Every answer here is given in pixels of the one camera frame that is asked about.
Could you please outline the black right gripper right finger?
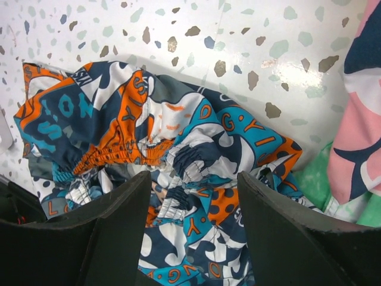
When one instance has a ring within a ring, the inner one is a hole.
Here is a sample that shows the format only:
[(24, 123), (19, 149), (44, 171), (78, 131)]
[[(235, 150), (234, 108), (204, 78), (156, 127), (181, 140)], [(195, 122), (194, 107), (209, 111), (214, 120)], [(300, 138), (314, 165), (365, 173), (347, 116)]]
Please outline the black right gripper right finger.
[(257, 285), (380, 285), (380, 229), (335, 219), (238, 174)]

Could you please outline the blue orange patterned shorts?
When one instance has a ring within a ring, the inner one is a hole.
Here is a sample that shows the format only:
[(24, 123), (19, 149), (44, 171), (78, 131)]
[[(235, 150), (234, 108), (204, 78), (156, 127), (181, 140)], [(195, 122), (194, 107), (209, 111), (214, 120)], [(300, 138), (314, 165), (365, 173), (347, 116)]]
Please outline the blue orange patterned shorts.
[(311, 207), (292, 174), (302, 148), (220, 92), (121, 61), (23, 76), (14, 121), (47, 218), (149, 171), (139, 269), (161, 285), (255, 285), (240, 172)]

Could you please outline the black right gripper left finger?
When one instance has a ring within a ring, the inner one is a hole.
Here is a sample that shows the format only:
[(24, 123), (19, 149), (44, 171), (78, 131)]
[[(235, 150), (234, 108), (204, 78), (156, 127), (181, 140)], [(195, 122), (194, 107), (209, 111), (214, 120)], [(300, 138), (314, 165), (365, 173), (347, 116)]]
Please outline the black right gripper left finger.
[(151, 285), (138, 269), (151, 194), (143, 171), (47, 219), (38, 199), (1, 182), (2, 285)]

